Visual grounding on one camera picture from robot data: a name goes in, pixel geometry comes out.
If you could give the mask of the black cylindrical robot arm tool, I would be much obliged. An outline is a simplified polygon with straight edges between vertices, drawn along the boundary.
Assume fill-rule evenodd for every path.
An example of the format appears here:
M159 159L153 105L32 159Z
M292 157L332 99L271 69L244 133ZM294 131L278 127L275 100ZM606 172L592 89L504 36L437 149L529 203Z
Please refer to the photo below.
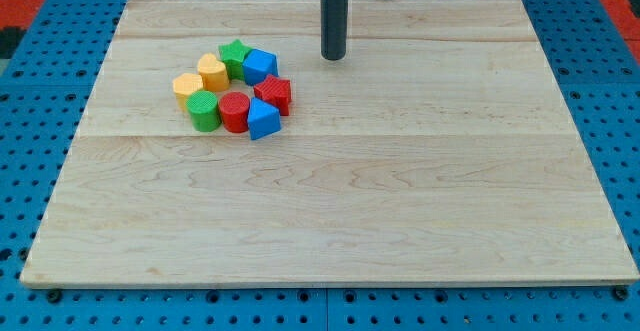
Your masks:
M348 0L320 0L321 55L330 61L346 55Z

